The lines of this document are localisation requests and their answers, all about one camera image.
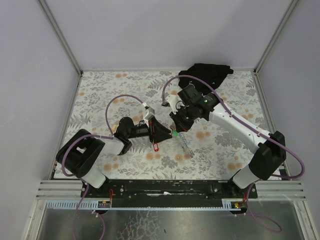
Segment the grey keyring with blue handle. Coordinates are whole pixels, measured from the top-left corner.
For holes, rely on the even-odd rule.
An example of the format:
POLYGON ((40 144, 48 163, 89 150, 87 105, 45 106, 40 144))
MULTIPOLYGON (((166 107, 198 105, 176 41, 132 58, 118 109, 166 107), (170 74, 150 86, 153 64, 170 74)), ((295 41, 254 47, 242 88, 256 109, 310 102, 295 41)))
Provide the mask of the grey keyring with blue handle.
POLYGON ((190 158, 194 157, 194 152, 189 147, 187 139, 184 137, 184 135, 180 132, 177 132, 177 136, 180 138, 180 140, 183 142, 182 148, 189 154, 190 158))

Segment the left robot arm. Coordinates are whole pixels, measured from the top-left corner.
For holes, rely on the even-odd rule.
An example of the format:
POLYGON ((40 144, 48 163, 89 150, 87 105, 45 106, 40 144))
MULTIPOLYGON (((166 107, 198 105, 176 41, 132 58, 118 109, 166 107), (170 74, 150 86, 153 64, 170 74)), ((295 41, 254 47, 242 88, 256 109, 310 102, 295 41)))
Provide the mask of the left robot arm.
POLYGON ((94 167, 102 150, 108 154, 121 156, 132 147, 130 139, 148 137, 154 149, 158 143, 172 138, 172 132, 153 116, 150 120, 141 120, 134 124, 130 117, 123 117, 113 137, 91 134, 80 129, 57 153, 55 160, 62 170, 68 170, 71 176, 83 180, 93 188, 100 188, 107 177, 94 167))

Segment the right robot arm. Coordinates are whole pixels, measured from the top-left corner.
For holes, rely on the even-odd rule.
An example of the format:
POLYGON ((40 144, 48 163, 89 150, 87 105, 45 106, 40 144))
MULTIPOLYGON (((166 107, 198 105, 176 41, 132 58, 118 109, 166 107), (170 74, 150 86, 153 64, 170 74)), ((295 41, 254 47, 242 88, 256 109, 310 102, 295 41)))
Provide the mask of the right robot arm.
POLYGON ((253 157, 248 165, 231 178, 240 189, 268 180, 287 158, 282 133, 270 133, 251 124, 213 92, 203 95, 190 84, 176 95, 165 97, 164 103, 171 107, 170 117, 178 133, 189 131, 195 120, 204 119, 229 131, 250 150, 253 157))

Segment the green key tag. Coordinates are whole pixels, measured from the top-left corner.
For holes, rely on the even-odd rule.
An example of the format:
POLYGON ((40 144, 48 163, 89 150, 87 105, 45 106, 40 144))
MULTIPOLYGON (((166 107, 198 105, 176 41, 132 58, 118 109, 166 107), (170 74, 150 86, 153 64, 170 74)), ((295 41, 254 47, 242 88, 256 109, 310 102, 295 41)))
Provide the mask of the green key tag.
POLYGON ((172 136, 175 137, 175 138, 178 138, 179 137, 179 133, 174 130, 172 132, 172 136))

